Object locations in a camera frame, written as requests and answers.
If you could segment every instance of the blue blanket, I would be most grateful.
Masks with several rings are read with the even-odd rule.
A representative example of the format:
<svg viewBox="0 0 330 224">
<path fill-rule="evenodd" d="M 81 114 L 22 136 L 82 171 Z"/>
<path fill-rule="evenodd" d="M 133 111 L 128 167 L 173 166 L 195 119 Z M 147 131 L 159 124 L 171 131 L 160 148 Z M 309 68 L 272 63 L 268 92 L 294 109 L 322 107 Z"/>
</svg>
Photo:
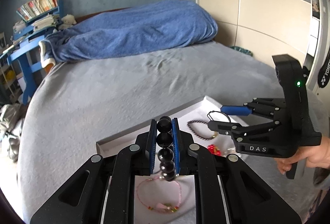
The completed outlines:
<svg viewBox="0 0 330 224">
<path fill-rule="evenodd" d="M 58 62 L 139 55 L 210 41 L 214 19 L 199 5 L 165 0 L 117 12 L 104 12 L 44 40 L 43 60 Z"/>
</svg>

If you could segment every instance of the yellow object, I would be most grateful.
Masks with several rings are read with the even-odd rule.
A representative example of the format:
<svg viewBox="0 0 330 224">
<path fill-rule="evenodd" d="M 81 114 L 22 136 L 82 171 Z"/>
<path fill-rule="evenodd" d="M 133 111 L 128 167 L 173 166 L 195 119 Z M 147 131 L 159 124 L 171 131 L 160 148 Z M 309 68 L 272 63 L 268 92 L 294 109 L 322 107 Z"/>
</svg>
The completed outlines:
<svg viewBox="0 0 330 224">
<path fill-rule="evenodd" d="M 13 78 L 16 77 L 16 74 L 13 70 L 9 70 L 6 74 L 5 74 L 5 77 L 6 77 L 6 81 L 11 81 Z"/>
</svg>

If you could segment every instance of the blue gripper pad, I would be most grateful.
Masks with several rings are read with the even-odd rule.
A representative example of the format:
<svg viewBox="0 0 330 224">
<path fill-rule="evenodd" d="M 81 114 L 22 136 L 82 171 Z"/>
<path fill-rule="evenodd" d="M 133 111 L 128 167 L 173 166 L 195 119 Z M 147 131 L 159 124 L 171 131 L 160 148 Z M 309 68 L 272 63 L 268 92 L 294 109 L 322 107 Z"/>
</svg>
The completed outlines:
<svg viewBox="0 0 330 224">
<path fill-rule="evenodd" d="M 173 137 L 173 152 L 174 152 L 174 163 L 176 173 L 180 173 L 180 153 L 179 153 L 179 145 L 178 145 L 178 133 L 180 132 L 179 127 L 177 128 L 175 124 L 175 120 L 172 120 L 172 137 Z"/>
<path fill-rule="evenodd" d="M 147 148 L 150 148 L 150 151 L 149 151 L 150 174 L 153 173 L 153 170 L 155 168 L 156 136 L 157 136 L 157 122 L 155 120 L 152 120 L 151 125 L 150 125 L 150 129 L 149 129 L 149 136 L 148 136 L 148 140 L 150 138 L 151 138 L 151 140 L 147 142 Z"/>
<path fill-rule="evenodd" d="M 220 111 L 235 116 L 247 116 L 252 113 L 252 109 L 245 106 L 222 106 Z"/>
</svg>

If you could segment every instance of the finger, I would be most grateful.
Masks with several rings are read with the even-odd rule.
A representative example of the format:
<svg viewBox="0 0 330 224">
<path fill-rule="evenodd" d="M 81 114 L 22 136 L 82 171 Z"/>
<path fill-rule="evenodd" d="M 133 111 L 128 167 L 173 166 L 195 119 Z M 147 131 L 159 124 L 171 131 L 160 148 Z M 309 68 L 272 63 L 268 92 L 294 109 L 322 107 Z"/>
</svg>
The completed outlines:
<svg viewBox="0 0 330 224">
<path fill-rule="evenodd" d="M 301 147 L 297 150 L 296 154 L 291 156 L 290 158 L 283 159 L 284 164 L 294 164 L 302 159 L 309 157 L 311 154 L 309 147 Z"/>
<path fill-rule="evenodd" d="M 285 170 L 283 169 L 282 165 L 277 165 L 277 169 L 279 170 L 279 172 L 284 175 L 285 174 Z"/>
<path fill-rule="evenodd" d="M 285 171 L 290 171 L 291 168 L 292 168 L 292 165 L 285 165 L 285 166 L 282 167 L 282 169 L 285 170 Z"/>
<path fill-rule="evenodd" d="M 283 159 L 283 158 L 274 158 L 274 160 L 275 160 L 277 163 L 281 163 L 281 164 L 283 164 L 285 159 Z"/>
</svg>

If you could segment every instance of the paper stack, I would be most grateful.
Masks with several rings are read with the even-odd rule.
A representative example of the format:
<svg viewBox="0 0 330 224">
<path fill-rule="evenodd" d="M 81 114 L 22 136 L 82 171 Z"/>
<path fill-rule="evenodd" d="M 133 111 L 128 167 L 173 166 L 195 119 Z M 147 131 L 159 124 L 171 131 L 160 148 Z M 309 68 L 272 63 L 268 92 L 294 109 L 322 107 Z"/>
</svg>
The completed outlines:
<svg viewBox="0 0 330 224">
<path fill-rule="evenodd" d="M 59 15 L 58 14 L 49 14 L 37 21 L 35 21 L 32 26 L 33 26 L 33 31 L 36 32 L 42 28 L 45 27 L 50 27 L 58 25 L 59 23 Z"/>
</svg>

